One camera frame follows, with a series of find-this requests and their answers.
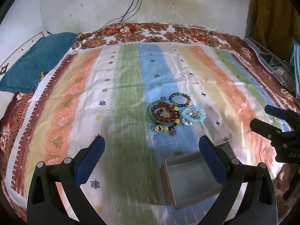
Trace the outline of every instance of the red beaded bracelet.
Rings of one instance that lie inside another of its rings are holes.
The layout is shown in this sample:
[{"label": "red beaded bracelet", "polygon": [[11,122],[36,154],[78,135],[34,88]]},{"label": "red beaded bracelet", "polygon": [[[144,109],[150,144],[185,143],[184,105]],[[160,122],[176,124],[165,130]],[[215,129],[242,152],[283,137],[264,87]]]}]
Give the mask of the red beaded bracelet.
[{"label": "red beaded bracelet", "polygon": [[[168,111],[172,116],[170,118],[160,116],[160,114],[164,110]],[[157,105],[153,105],[151,107],[151,113],[156,120],[158,120],[160,122],[165,122],[165,123],[174,122],[176,119],[180,118],[179,111],[176,111],[173,107],[171,107],[170,105],[168,105],[166,103],[158,103]]]}]

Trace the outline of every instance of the screw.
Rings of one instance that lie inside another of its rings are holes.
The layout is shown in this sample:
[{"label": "screw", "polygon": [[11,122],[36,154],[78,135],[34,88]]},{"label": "screw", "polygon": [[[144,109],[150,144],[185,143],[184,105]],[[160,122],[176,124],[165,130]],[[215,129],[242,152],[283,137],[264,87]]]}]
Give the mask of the screw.
[{"label": "screw", "polygon": [[237,165],[237,164],[240,163],[240,161],[239,161],[238,159],[236,159],[236,158],[232,158],[232,159],[231,159],[231,162],[232,162],[233,164],[235,164],[235,165]]},{"label": "screw", "polygon": [[67,157],[67,158],[64,159],[65,164],[69,164],[71,161],[72,161],[71,157]]},{"label": "screw", "polygon": [[260,165],[261,168],[266,168],[267,167],[266,164],[263,163],[263,162],[261,162],[259,165]]},{"label": "screw", "polygon": [[39,163],[37,164],[37,167],[40,168],[40,167],[42,167],[43,165],[44,165],[43,162],[39,162]]}]

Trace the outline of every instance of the pillowcase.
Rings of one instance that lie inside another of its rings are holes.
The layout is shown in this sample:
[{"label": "pillowcase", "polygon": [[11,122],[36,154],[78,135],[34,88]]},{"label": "pillowcase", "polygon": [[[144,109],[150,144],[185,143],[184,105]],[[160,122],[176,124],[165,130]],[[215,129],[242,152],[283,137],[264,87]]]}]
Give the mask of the pillowcase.
[{"label": "pillowcase", "polygon": [[0,91],[28,94],[62,59],[76,41],[77,34],[63,32],[40,38],[0,81]]}]

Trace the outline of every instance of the wall stain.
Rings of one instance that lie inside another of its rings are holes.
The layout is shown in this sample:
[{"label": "wall stain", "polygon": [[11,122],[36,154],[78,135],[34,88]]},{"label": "wall stain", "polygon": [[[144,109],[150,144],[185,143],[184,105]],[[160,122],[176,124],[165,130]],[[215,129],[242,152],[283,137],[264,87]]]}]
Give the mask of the wall stain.
[{"label": "wall stain", "polygon": [[195,0],[146,0],[143,1],[142,7],[143,11],[147,11],[144,13],[145,21],[200,25],[209,28],[216,28],[220,23],[220,19],[213,15],[208,5]]}]

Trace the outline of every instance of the electrical cable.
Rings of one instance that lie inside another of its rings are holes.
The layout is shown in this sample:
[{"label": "electrical cable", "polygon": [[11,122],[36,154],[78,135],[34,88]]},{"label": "electrical cable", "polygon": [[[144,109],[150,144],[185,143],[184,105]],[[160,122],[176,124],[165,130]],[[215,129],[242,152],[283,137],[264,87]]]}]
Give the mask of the electrical cable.
[{"label": "electrical cable", "polygon": [[123,21],[124,17],[126,16],[126,14],[128,13],[128,11],[130,10],[130,8],[132,7],[133,2],[134,2],[134,0],[132,0],[132,2],[131,2],[131,4],[130,4],[130,7],[127,9],[126,13],[125,13],[124,16],[122,17],[121,22]]},{"label": "electrical cable", "polygon": [[136,13],[137,13],[137,12],[139,11],[139,9],[141,8],[142,1],[143,1],[143,0],[141,0],[141,3],[140,3],[140,5],[139,5],[139,8],[137,9],[137,11],[136,11],[132,16],[130,16],[128,19],[131,19],[134,15],[136,15]]},{"label": "electrical cable", "polygon": [[[140,9],[140,7],[141,7],[141,5],[142,5],[142,1],[143,1],[143,0],[141,0],[140,5],[139,5],[139,8],[137,9],[137,11],[136,11],[132,16],[130,16],[129,18],[125,19],[123,22],[125,22],[125,21],[127,21],[128,19],[132,18],[132,17],[139,11],[139,9]],[[137,0],[137,3],[136,3],[136,5],[135,5],[135,7],[134,7],[130,12],[128,12],[127,15],[128,15],[129,13],[131,13],[132,11],[135,10],[135,8],[137,7],[138,3],[139,3],[139,0]],[[86,34],[85,37],[90,37],[91,35],[100,32],[100,31],[101,31],[108,23],[110,23],[110,22],[112,22],[112,21],[114,21],[114,20],[116,20],[116,19],[112,19],[112,20],[108,21],[102,28],[100,28],[100,29],[98,29],[97,31],[92,32],[92,33],[90,33],[90,34]],[[117,23],[117,24],[113,24],[112,26],[116,26],[116,25],[119,25],[119,24],[121,24],[121,23],[122,23],[122,22]],[[87,48],[94,48],[94,47],[89,47],[89,46],[85,45],[85,44],[83,43],[83,40],[80,41],[80,44],[81,44],[81,46],[82,46],[84,49],[87,49]]]}]

